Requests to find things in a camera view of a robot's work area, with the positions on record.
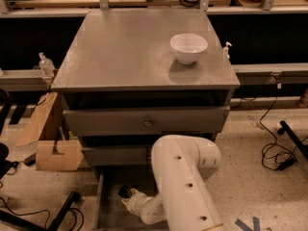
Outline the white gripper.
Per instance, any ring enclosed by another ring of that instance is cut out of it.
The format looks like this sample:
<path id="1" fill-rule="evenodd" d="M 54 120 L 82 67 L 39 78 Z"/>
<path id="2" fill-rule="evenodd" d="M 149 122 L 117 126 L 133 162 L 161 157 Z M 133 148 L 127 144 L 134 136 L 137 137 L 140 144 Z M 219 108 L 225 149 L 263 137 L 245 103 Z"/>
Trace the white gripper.
<path id="1" fill-rule="evenodd" d="M 153 199 L 152 196 L 147 196 L 143 192 L 139 192 L 137 189 L 131 188 L 132 196 L 127 199 L 121 199 L 122 204 L 127 210 L 138 217 L 146 217 L 150 211 L 148 209 L 148 203 Z"/>

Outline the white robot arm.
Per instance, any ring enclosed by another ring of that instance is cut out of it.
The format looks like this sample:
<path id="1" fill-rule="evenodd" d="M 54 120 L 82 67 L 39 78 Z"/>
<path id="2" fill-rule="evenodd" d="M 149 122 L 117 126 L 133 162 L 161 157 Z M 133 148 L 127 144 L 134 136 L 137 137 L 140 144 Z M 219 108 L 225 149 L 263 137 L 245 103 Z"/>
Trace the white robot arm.
<path id="1" fill-rule="evenodd" d="M 208 139 L 166 135 L 151 149 L 158 194 L 123 186 L 121 202 L 147 225 L 165 221 L 169 231 L 226 231 L 205 180 L 219 168 L 221 153 Z"/>

